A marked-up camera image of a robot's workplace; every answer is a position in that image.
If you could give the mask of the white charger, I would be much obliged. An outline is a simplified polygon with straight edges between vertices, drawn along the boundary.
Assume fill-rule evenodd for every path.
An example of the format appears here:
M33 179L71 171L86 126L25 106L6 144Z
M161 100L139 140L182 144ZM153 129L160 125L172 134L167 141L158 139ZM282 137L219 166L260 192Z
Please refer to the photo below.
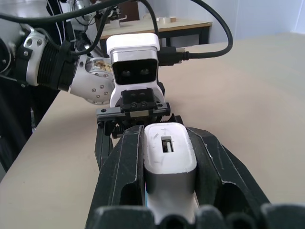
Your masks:
M147 207L157 224L169 215L194 222L197 160L184 125L151 124L144 129Z

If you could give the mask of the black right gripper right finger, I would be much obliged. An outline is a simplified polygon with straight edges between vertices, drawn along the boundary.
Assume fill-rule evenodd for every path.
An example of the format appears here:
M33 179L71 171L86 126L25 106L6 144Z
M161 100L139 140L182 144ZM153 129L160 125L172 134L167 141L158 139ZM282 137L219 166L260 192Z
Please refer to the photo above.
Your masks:
M212 205L223 215L242 212L258 216L269 200L247 167L212 133L187 129L197 159L195 191L200 205Z

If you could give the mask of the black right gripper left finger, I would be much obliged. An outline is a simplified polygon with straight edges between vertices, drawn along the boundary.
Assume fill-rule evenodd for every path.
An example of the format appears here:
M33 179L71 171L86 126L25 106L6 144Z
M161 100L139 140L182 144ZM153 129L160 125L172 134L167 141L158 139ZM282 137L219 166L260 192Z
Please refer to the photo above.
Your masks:
M144 205L143 137L142 125L127 129L104 161L85 229L90 228L99 207Z

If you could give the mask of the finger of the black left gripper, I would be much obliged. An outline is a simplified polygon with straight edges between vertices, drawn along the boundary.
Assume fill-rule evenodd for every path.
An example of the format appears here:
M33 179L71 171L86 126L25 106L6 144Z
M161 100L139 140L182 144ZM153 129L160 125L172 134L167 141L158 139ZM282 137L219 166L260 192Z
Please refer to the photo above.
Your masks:
M184 125L183 120L180 115L172 114L167 120L164 121L165 123L179 123Z
M98 126L94 152L98 167L101 168L113 149L113 144L111 140L111 132L113 130L113 127L111 121L98 120L97 125Z

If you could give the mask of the wooden background table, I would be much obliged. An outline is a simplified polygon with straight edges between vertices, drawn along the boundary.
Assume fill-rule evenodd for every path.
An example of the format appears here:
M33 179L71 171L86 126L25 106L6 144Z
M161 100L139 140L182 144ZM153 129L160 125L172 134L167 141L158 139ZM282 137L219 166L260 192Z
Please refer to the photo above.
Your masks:
M199 45L208 44L211 26L211 21L177 18L175 22L158 25L159 38L166 39L166 45L171 46L171 38L198 35ZM101 50L103 53L107 52L106 40L113 35L147 32L154 32L151 20L126 21L122 22L119 28L113 28L110 24L106 24L100 39Z

